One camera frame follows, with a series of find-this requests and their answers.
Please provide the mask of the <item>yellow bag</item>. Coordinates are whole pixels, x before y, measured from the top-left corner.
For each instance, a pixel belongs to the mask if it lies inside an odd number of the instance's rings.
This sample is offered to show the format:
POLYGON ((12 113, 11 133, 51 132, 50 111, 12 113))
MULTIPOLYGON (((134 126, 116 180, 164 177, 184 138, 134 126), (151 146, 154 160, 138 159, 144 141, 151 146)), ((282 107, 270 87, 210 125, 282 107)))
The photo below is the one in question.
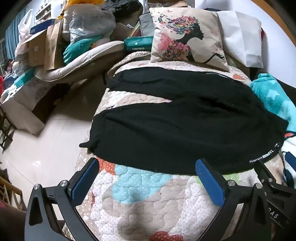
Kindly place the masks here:
POLYGON ((72 6, 74 4, 94 4, 94 5, 100 5, 100 4, 104 4, 104 3, 105 3, 105 0, 68 0, 68 1, 66 1, 65 5, 62 7, 62 12, 57 17, 57 19, 62 19, 63 16, 64 16, 64 13, 66 11, 66 9, 69 6, 72 6))

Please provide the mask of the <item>blue flat box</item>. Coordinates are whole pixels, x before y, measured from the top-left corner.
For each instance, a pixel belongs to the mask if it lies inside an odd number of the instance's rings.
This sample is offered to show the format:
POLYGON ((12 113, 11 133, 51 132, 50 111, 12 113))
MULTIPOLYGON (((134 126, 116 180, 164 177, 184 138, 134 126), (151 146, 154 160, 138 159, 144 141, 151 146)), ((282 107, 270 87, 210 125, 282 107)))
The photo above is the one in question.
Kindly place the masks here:
POLYGON ((30 29, 30 34, 33 35, 33 34, 36 34, 38 32, 41 32, 43 30, 46 30, 49 26, 51 26, 53 24, 55 24, 55 19, 46 20, 46 21, 32 27, 30 29))

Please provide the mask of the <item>grey fabric bag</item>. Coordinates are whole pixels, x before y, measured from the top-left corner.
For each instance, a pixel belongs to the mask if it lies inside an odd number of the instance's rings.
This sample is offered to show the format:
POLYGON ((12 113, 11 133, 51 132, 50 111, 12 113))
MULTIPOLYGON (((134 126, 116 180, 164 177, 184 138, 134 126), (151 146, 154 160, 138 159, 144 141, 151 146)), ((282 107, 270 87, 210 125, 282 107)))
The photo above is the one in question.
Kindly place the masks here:
POLYGON ((142 14, 139 17, 140 31, 143 37, 154 36, 154 24, 150 13, 142 14))

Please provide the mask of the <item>floral woman print cushion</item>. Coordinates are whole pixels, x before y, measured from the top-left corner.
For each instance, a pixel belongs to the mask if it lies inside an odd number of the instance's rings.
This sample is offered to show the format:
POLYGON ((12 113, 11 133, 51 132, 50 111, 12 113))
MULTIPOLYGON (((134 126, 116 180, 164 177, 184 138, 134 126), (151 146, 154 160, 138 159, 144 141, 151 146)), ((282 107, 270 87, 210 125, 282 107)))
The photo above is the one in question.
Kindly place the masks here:
POLYGON ((218 14, 195 8, 150 8, 151 61, 190 61, 229 71, 218 14))

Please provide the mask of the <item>white pillow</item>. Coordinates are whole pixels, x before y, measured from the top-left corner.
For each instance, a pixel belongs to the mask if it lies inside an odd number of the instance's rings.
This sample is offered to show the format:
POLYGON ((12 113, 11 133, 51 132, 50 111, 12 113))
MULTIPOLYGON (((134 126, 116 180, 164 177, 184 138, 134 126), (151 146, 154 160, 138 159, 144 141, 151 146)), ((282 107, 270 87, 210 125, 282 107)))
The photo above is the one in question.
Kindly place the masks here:
POLYGON ((262 68, 261 21, 238 11, 217 12, 223 50, 246 67, 262 68))

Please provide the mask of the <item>beige padded recliner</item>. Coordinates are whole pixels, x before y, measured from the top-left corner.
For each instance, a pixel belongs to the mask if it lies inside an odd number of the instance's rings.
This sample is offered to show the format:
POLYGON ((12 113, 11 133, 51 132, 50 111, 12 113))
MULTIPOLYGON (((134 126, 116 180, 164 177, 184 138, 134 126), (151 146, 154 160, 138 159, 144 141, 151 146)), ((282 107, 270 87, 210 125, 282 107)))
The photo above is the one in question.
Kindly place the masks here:
POLYGON ((35 69, 34 75, 39 80, 45 82, 58 81, 71 74, 72 72, 86 66, 87 64, 94 62, 96 59, 99 59, 111 53, 124 50, 125 46, 123 41, 111 41, 83 53, 64 67, 51 71, 46 71, 42 66, 39 66, 35 69))

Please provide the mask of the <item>black pants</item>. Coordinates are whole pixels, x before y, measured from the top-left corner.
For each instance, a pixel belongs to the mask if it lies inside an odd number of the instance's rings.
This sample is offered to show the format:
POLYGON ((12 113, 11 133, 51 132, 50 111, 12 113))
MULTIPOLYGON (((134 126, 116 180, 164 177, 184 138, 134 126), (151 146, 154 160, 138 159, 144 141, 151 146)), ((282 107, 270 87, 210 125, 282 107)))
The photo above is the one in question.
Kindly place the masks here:
POLYGON ((221 174, 243 172, 272 158, 288 127, 250 87, 214 72, 134 68, 117 73, 107 87, 165 99, 93 118, 89 140, 80 147, 128 167, 193 175, 204 158, 221 174))

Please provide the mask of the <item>wooden chair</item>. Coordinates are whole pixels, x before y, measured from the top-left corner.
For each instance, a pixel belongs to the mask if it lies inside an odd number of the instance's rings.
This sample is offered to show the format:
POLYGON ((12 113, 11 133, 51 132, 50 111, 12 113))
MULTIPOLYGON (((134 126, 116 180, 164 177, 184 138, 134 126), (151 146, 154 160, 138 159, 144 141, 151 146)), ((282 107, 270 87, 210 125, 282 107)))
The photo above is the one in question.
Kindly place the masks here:
POLYGON ((3 177, 1 177, 1 202, 21 211, 27 211, 27 207, 23 201, 22 190, 12 185, 3 177))

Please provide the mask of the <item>white plastic bag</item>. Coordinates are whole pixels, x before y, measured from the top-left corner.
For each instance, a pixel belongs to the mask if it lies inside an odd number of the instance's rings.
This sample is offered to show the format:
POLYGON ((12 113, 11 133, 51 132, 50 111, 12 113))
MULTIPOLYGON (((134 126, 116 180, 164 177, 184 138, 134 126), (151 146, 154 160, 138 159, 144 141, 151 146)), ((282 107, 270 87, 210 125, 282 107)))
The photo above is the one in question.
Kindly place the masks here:
POLYGON ((18 25, 19 43, 16 46, 15 57, 27 52, 28 47, 26 46, 25 41, 31 36, 30 26, 33 16, 32 13, 33 9, 29 9, 18 25))

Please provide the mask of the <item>black jacket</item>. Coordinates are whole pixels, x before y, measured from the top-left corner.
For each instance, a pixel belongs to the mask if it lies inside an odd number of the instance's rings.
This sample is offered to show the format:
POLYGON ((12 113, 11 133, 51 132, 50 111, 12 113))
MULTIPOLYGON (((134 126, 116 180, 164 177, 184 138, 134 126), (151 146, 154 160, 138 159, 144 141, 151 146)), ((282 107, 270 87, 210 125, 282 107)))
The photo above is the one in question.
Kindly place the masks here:
POLYGON ((142 4, 134 0, 109 0, 105 1, 102 9, 105 11, 110 10, 115 17, 115 21, 119 22, 131 14, 142 10, 142 4))

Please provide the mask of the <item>white bookshelf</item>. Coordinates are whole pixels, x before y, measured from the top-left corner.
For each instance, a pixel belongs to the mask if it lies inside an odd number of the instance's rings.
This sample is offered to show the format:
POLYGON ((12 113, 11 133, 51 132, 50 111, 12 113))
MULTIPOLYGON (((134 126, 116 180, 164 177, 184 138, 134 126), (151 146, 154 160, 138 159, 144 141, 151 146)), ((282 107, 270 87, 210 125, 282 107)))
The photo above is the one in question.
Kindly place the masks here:
POLYGON ((40 10, 35 15, 34 24, 38 25, 48 19, 52 18, 52 4, 47 3, 46 5, 41 6, 40 10))

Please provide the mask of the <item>teal tissue pack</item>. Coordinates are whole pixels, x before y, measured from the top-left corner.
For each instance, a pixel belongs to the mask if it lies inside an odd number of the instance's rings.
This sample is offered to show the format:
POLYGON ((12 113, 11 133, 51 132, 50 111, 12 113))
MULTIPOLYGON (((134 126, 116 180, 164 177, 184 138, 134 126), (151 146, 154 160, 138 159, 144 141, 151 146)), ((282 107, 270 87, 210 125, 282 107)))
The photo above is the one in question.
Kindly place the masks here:
POLYGON ((133 51, 151 51, 153 36, 150 37, 129 37, 124 40, 125 50, 133 51))

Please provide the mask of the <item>grey plastic bag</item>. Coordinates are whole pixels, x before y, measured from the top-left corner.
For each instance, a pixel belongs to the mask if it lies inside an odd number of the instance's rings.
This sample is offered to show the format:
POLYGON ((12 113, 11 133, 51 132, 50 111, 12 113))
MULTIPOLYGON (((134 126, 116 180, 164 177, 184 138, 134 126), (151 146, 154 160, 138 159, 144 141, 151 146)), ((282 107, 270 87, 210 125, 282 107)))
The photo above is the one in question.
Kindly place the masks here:
POLYGON ((74 9, 69 24, 70 42, 96 36, 102 37, 112 33, 115 27, 115 17, 110 10, 103 10, 98 6, 74 9))

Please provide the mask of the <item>teal plush glove toy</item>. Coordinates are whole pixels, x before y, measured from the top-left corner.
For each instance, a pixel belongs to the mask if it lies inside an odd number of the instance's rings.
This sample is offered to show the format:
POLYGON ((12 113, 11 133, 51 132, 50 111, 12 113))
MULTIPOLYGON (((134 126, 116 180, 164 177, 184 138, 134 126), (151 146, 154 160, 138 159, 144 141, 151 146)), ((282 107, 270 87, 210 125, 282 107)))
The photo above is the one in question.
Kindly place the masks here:
POLYGON ((68 65, 77 57, 89 51, 91 49, 91 45, 100 39, 101 36, 95 36, 81 39, 77 42, 69 44, 63 53, 64 64, 68 65))

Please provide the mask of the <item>heart pattern quilt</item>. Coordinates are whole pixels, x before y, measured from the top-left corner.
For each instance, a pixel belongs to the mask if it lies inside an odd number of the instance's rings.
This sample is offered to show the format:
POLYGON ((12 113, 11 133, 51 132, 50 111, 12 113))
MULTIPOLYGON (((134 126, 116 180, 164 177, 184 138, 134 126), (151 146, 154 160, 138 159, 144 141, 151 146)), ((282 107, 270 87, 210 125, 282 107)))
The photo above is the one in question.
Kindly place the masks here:
MULTIPOLYGON (((259 75, 250 80, 235 67, 223 72, 189 61, 152 62, 148 51, 139 51, 128 54, 116 63, 108 72, 109 80, 119 72, 143 67, 214 72, 248 87, 259 75)), ((295 104, 295 89, 277 81, 295 104)), ((161 97, 111 91, 106 87, 94 117, 104 110, 119 106, 163 102, 165 99, 161 97)), ((196 240, 219 210, 211 201, 196 170, 193 175, 152 172, 115 164, 95 156, 86 148, 81 149, 77 169, 80 170, 89 158, 96 158, 99 172, 78 207, 78 213, 99 240, 196 240)), ((278 184, 293 188, 294 158, 295 137, 284 137, 283 145, 272 158, 259 161, 265 164, 278 184)), ((222 175, 241 186, 252 187, 259 182, 254 166, 247 171, 222 175)))

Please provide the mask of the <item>cloth covered table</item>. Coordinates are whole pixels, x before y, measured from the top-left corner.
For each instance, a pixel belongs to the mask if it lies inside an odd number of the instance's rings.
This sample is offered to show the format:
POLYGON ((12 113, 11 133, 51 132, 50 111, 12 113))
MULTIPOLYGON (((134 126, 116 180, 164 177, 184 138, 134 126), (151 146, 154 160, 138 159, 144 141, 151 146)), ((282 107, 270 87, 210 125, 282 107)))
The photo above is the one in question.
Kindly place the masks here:
POLYGON ((52 84, 33 77, 19 88, 8 88, 1 97, 1 107, 16 129, 38 136, 69 91, 67 83, 52 84))

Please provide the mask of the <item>black folding chair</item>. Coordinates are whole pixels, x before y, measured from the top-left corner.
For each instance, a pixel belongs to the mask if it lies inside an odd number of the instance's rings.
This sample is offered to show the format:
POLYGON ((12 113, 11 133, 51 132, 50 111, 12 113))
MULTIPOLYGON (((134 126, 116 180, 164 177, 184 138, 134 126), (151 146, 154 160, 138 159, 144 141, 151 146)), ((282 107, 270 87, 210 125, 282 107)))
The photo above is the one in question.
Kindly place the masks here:
POLYGON ((13 141, 13 131, 16 129, 1 106, 1 148, 6 149, 13 141))

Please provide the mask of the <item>turquoise star blanket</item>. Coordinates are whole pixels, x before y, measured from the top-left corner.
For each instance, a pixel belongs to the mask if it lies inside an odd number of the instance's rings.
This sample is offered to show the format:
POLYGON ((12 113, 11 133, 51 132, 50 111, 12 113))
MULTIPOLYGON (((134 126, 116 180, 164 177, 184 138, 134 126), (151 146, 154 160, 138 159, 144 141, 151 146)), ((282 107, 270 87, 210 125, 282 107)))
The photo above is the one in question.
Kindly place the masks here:
POLYGON ((268 73, 260 73, 249 85, 264 107, 288 121, 285 139, 295 137, 295 105, 280 83, 268 73))

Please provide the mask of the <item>blue curtain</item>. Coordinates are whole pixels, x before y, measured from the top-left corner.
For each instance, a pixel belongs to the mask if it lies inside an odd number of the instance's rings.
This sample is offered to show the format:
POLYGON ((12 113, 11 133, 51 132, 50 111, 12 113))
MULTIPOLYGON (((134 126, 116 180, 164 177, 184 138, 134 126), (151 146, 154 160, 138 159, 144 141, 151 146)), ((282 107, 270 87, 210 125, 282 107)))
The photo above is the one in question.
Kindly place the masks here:
POLYGON ((27 7, 22 9, 10 23, 9 27, 6 29, 5 45, 8 59, 15 58, 16 46, 19 43, 18 25, 27 12, 27 7))

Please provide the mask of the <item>brown paper bag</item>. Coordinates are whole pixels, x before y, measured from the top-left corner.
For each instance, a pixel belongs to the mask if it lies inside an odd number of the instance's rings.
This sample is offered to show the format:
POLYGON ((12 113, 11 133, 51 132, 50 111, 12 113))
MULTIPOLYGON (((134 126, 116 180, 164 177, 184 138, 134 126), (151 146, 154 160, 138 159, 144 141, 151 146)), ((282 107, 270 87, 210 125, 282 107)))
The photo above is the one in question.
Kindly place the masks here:
POLYGON ((63 20, 56 20, 55 24, 47 29, 45 40, 44 70, 54 70, 63 66, 63 20))

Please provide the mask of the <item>brown cardboard box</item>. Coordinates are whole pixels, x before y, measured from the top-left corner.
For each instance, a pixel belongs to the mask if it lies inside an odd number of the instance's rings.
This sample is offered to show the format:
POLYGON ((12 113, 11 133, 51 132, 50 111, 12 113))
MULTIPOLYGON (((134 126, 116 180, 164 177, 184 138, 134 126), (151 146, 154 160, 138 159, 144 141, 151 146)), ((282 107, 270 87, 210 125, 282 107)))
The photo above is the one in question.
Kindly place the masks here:
POLYGON ((29 66, 35 67, 38 65, 44 65, 45 58, 45 40, 47 30, 38 32, 26 41, 21 46, 27 46, 29 56, 29 66))

